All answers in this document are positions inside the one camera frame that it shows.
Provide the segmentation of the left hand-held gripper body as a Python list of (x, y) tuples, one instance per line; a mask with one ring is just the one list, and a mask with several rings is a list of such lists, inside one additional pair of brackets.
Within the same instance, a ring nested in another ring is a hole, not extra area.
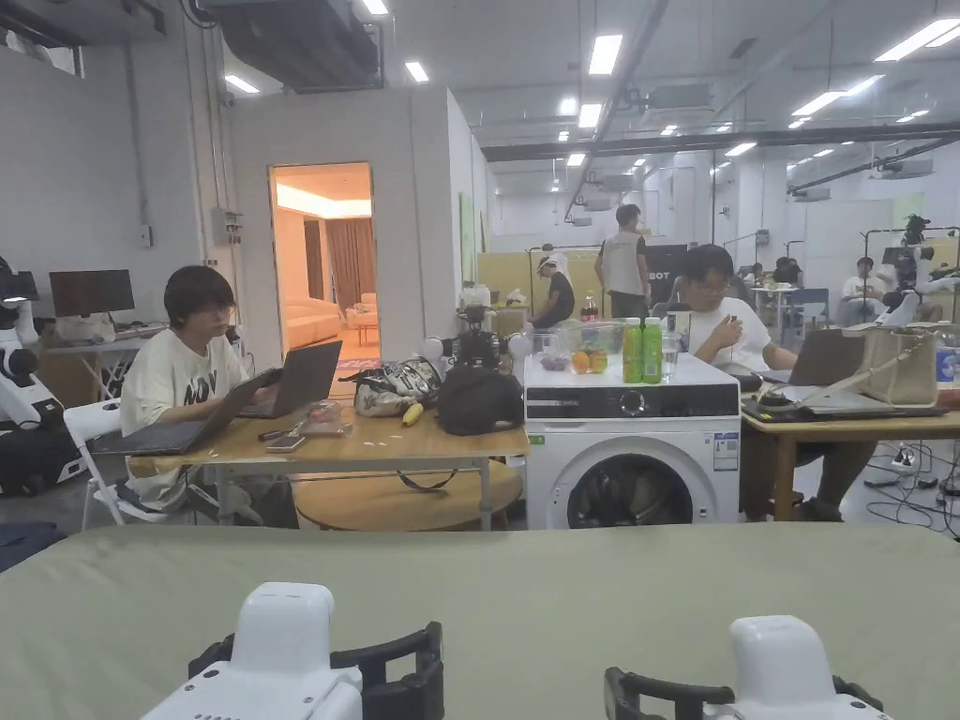
[(240, 609), (230, 659), (186, 681), (145, 718), (362, 718), (360, 670), (332, 668), (334, 608), (322, 585), (264, 583)]

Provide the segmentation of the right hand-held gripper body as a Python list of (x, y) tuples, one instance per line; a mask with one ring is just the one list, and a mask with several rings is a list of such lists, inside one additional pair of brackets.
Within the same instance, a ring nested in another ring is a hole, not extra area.
[(735, 702), (708, 706), (705, 719), (885, 719), (855, 708), (833, 688), (825, 647), (795, 616), (740, 618), (730, 628)]

